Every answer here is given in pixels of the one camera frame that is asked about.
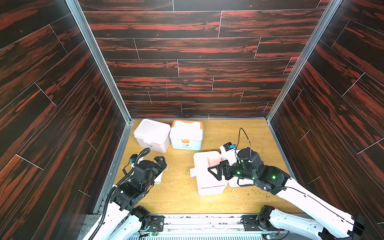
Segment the white gauze packet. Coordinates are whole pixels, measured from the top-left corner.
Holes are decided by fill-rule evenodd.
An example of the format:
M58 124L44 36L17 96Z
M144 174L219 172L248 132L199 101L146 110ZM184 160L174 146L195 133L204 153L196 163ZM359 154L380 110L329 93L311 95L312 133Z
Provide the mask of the white gauze packet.
M158 173L155 173L155 174L154 174L154 177L155 177L155 179L154 179L154 184L155 184L155 185L158 185L158 184L161 183L161 181L162 181L162 176L163 176L163 171L159 171Z

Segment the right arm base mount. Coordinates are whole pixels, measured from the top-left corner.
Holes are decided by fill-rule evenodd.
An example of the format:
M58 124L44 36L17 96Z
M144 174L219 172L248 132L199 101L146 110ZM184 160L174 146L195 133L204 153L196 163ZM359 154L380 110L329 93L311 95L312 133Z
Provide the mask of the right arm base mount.
M240 223L246 232L251 231L278 231L268 217L259 217L258 215L243 215Z

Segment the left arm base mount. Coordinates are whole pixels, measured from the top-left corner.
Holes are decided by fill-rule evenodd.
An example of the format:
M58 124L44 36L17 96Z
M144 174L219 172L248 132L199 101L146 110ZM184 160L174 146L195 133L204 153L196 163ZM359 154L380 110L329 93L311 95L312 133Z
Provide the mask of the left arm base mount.
M139 231L139 237L154 237L164 230L165 216L154 215L151 216L143 230Z

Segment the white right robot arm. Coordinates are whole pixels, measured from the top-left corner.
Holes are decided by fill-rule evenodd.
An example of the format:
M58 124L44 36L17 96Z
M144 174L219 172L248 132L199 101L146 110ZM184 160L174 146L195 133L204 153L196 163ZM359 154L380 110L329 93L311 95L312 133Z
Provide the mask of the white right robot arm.
M237 150L231 143L224 145L223 161L208 167L217 180L252 181L256 186L278 196L309 215L302 218L282 212L272 206L263 206L255 220L249 224L264 231L286 230L312 240L360 240L365 230L365 218L353 217L328 204L301 186L283 170L267 166L251 148Z

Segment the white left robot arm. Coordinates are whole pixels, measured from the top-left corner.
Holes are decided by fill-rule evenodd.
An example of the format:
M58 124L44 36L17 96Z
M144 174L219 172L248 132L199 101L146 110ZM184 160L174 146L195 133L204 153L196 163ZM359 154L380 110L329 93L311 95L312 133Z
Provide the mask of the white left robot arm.
M126 240L138 232L147 231L152 224L151 213L138 203L148 194L166 167L164 157L134 164L127 178L113 186L108 193L102 215L84 239Z

